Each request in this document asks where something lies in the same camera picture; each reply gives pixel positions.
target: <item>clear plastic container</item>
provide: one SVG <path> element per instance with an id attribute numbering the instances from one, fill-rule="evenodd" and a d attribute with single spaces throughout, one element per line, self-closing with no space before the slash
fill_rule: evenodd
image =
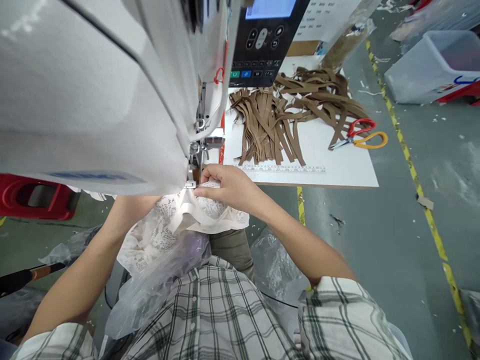
<path id="1" fill-rule="evenodd" d="M 400 104 L 428 104 L 480 81 L 480 39 L 467 30 L 428 31 L 386 73 Z"/>

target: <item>plaid shirt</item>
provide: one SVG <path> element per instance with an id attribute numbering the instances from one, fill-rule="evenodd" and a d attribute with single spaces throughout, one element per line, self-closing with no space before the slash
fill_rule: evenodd
<path id="1" fill-rule="evenodd" d="M 177 280 L 150 324 L 123 356 L 152 359 L 402 359 L 385 314 L 355 281 L 324 276 L 298 321 L 301 348 L 249 279 L 227 261 L 208 264 Z M 97 359 L 86 328 L 65 323 L 27 340 L 12 360 Z"/>

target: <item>floor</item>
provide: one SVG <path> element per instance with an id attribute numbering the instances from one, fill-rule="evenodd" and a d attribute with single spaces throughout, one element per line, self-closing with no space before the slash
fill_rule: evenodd
<path id="1" fill-rule="evenodd" d="M 377 30 L 371 49 L 384 73 L 400 57 L 388 35 L 406 13 L 376 11 Z M 416 188 L 397 139 L 377 75 L 365 45 L 345 64 L 354 98 L 390 137 L 381 150 L 370 152 L 379 188 L 365 190 L 303 188 L 305 221 L 309 229 L 334 246 L 350 264 L 362 285 L 399 327 L 415 359 L 470 359 L 450 287 Z M 433 217 L 459 288 L 480 290 L 480 123 L 479 110 L 458 101 L 394 105 L 401 132 L 425 196 L 434 201 Z M 298 217 L 296 187 L 264 187 L 289 213 Z M 7 218 L 0 227 L 0 276 L 37 266 L 55 245 L 74 232 L 102 223 L 111 201 L 98 202 L 83 194 L 71 221 Z M 341 235 L 330 214 L 345 221 Z M 250 243 L 264 224 L 251 220 Z M 48 289 L 60 274 L 33 283 Z M 99 300 L 98 308 L 103 305 Z"/>

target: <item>pants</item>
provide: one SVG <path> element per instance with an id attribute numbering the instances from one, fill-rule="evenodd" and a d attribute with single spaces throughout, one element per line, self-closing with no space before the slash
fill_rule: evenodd
<path id="1" fill-rule="evenodd" d="M 245 229 L 228 230 L 210 235 L 211 254 L 225 259 L 255 283 L 254 262 L 250 255 Z"/>

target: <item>display screen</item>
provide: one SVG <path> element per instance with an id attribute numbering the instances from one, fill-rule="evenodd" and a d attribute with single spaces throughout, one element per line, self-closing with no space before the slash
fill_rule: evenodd
<path id="1" fill-rule="evenodd" d="M 296 0 L 255 0 L 246 8 L 245 20 L 289 18 Z"/>

